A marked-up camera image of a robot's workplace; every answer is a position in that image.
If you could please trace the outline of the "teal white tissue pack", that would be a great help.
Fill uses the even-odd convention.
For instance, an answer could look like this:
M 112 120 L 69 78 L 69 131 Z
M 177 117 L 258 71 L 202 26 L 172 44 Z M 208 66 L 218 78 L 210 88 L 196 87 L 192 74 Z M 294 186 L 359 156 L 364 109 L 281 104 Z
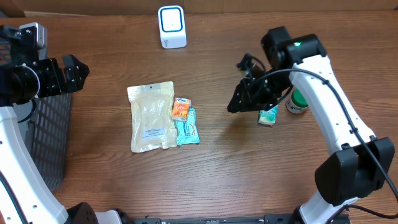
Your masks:
M 277 114 L 278 106 L 275 106 L 268 111 L 260 110 L 257 123 L 266 126 L 273 126 L 275 124 Z

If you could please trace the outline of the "green lid jar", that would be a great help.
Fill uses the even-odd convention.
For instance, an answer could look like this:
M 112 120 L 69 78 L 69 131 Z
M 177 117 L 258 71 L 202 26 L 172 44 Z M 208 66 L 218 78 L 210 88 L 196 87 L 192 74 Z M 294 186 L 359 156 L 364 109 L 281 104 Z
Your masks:
M 305 98 L 298 89 L 291 92 L 285 102 L 286 108 L 293 114 L 304 113 L 308 109 L 308 104 Z

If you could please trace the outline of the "orange Kleenex tissue pack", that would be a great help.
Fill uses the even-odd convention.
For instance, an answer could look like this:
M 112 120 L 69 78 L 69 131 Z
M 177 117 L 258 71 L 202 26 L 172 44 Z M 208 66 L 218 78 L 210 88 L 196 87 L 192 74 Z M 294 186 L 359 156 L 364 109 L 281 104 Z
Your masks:
M 176 121 L 186 121 L 192 101 L 187 98 L 175 98 L 171 118 Z

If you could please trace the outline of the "teal wet wipes pack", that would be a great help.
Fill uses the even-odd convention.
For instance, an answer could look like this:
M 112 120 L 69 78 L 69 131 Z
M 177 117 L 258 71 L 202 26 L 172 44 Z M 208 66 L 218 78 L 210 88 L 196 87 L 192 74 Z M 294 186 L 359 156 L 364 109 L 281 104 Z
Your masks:
M 186 121 L 174 121 L 177 129 L 177 145 L 199 144 L 200 137 L 198 135 L 196 124 L 196 109 L 190 108 Z

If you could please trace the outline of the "beige foil pouch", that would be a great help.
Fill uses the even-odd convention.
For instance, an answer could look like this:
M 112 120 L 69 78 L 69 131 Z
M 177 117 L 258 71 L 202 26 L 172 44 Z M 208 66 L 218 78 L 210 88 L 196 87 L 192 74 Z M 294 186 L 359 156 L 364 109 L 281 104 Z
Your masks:
M 174 83 L 162 82 L 127 88 L 131 104 L 131 151 L 147 152 L 177 145 L 177 130 L 171 119 Z

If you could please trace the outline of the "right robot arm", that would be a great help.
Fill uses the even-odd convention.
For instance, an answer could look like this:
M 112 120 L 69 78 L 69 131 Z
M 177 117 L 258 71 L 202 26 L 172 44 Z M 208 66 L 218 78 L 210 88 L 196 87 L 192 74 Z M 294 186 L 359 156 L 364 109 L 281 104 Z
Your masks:
M 230 113 L 270 110 L 298 90 L 314 115 L 328 148 L 315 171 L 317 191 L 291 214 L 267 214 L 265 223 L 348 223 L 346 211 L 384 184 L 395 154 L 389 138 L 377 138 L 355 112 L 340 87 L 326 50 L 315 34 L 292 38 L 285 27 L 261 40 L 267 70 L 246 54 L 244 72 L 228 104 Z

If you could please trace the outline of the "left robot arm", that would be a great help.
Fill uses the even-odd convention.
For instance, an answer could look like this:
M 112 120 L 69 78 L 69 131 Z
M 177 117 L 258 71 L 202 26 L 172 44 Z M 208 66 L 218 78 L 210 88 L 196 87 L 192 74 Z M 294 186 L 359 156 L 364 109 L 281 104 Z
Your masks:
M 66 209 L 40 175 L 19 131 L 14 105 L 80 91 L 89 68 L 75 56 L 64 68 L 47 58 L 47 30 L 33 22 L 1 26 L 11 62 L 1 66 L 1 213 L 7 223 L 129 223 L 120 210 L 95 212 L 82 202 Z

